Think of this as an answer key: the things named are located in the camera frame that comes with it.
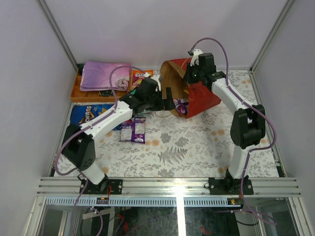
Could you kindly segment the orange lemon candy bag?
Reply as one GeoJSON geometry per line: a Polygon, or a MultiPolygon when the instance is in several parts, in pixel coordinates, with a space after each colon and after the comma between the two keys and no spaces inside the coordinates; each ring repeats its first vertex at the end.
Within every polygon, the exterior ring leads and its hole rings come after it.
{"type": "Polygon", "coordinates": [[[130,90],[133,90],[140,86],[143,79],[145,79],[145,75],[148,75],[149,77],[153,76],[154,71],[153,70],[133,70],[132,72],[132,80],[131,80],[131,86],[130,90]]]}

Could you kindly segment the red paper bag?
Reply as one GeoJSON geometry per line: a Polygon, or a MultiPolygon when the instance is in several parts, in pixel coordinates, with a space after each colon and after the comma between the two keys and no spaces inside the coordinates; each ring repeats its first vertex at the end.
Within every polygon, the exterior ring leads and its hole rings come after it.
{"type": "Polygon", "coordinates": [[[187,98],[189,102],[186,115],[178,114],[175,109],[170,111],[176,117],[190,118],[221,102],[219,97],[210,92],[200,82],[189,85],[184,81],[183,77],[190,61],[189,58],[167,60],[163,62],[160,68],[162,89],[170,87],[174,99],[187,98]]]}

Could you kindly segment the purple candy bag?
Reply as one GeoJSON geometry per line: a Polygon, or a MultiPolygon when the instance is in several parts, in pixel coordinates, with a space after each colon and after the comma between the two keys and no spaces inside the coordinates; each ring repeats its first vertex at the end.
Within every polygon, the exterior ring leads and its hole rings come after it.
{"type": "Polygon", "coordinates": [[[135,117],[122,123],[120,142],[145,144],[145,117],[135,117]]]}
{"type": "Polygon", "coordinates": [[[178,115],[185,116],[188,113],[189,99],[180,98],[174,99],[175,110],[178,115]]]}

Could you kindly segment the blue chips snack bag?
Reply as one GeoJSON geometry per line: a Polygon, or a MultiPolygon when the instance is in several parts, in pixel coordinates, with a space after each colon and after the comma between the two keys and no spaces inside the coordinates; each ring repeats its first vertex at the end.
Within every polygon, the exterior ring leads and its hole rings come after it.
{"type": "Polygon", "coordinates": [[[74,105],[70,115],[70,125],[84,127],[84,124],[105,113],[114,104],[74,105]]]}

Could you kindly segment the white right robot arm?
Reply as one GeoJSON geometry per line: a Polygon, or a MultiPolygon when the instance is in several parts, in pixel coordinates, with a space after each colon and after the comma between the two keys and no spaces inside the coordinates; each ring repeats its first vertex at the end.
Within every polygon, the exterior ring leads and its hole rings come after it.
{"type": "Polygon", "coordinates": [[[190,50],[191,61],[187,64],[184,80],[190,85],[201,82],[216,95],[233,115],[230,137],[234,143],[231,164],[224,182],[225,190],[235,194],[242,188],[240,179],[246,175],[245,163],[248,151],[265,137],[265,119],[256,111],[265,114],[262,105],[248,107],[247,100],[228,84],[226,74],[217,71],[212,53],[200,49],[190,50]]]}

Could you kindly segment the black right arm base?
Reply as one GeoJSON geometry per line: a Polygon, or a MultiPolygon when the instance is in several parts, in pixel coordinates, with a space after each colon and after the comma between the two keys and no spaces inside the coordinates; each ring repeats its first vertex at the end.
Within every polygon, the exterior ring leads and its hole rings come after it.
{"type": "MultiPolygon", "coordinates": [[[[208,179],[211,195],[240,195],[241,179],[225,178],[209,178],[208,179]]],[[[246,176],[243,179],[243,193],[245,195],[253,195],[252,181],[246,176]]]]}

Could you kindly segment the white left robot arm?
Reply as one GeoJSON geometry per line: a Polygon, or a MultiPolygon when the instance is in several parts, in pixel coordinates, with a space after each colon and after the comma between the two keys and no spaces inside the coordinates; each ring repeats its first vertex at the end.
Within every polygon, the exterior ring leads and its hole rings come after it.
{"type": "Polygon", "coordinates": [[[165,92],[163,98],[159,76],[145,78],[102,115],[82,125],[67,127],[61,153],[89,180],[95,193],[102,194],[108,187],[107,175],[95,163],[95,141],[143,111],[173,110],[171,88],[166,87],[165,92]]]}

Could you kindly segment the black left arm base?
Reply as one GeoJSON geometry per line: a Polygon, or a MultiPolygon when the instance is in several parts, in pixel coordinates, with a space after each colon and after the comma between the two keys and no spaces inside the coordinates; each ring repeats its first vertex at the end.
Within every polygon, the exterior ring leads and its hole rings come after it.
{"type": "Polygon", "coordinates": [[[90,195],[121,195],[123,189],[122,179],[109,179],[105,176],[105,180],[102,180],[100,184],[94,185],[90,181],[87,187],[83,191],[83,194],[90,195]]]}

